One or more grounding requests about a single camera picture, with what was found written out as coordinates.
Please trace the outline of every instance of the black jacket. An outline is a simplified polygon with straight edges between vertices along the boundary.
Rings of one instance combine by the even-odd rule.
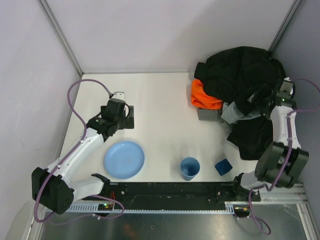
[[[261,48],[240,46],[221,51],[199,62],[194,78],[203,83],[204,92],[224,102],[235,101],[246,116],[254,108],[247,99],[260,89],[273,89],[278,79],[286,77],[281,63],[271,52]]]
[[[194,77],[203,83],[207,95],[229,104],[234,101],[246,116],[255,108],[248,98],[256,93],[255,100],[263,101],[286,74],[281,63],[273,59],[269,51],[240,46],[221,51],[205,63],[199,62]],[[238,121],[227,140],[239,147],[242,159],[258,160],[272,139],[271,121],[260,116]]]

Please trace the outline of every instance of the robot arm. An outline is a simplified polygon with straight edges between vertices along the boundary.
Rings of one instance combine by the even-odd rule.
[[[84,160],[109,137],[119,129],[134,128],[134,107],[128,106],[126,114],[123,92],[115,92],[106,106],[101,106],[101,112],[91,118],[86,124],[87,130],[84,139],[83,133],[79,139],[56,161],[46,169],[37,167],[32,173],[32,198],[36,200],[40,187],[46,177],[55,167],[58,169],[49,179],[40,198],[40,203],[57,214],[64,213],[73,201],[101,193],[104,184],[109,180],[100,174],[92,174],[84,180],[72,181],[78,167]],[[61,159],[70,154],[63,164]]]
[[[287,116],[295,110],[296,103],[292,100],[294,84],[289,80],[281,80],[278,88],[269,99],[265,101],[261,113],[270,118],[273,125],[273,142],[259,159],[254,172],[245,173],[241,176],[241,187],[250,190],[263,184],[271,184],[280,173],[285,157],[289,149],[289,128]],[[309,154],[301,150],[297,139],[296,113],[289,116],[292,150],[284,171],[281,173],[276,186],[291,188],[298,180],[302,170],[308,162]]]

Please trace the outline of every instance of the blue cube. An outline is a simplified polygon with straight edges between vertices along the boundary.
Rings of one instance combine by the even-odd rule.
[[[226,173],[230,172],[232,169],[230,162],[226,158],[218,162],[214,167],[218,171],[220,176],[225,175]]]

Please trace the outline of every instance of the blue cup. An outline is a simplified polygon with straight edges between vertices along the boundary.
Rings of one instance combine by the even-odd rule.
[[[186,181],[193,179],[200,171],[200,163],[193,157],[187,157],[180,163],[182,178]]]

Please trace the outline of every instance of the gray fabric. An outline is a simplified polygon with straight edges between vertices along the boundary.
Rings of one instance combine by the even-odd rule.
[[[260,117],[261,114],[258,110],[253,110],[247,116],[245,116],[238,108],[236,103],[233,101],[228,105],[226,102],[223,104],[221,118],[228,124],[235,124],[239,120],[250,120]]]

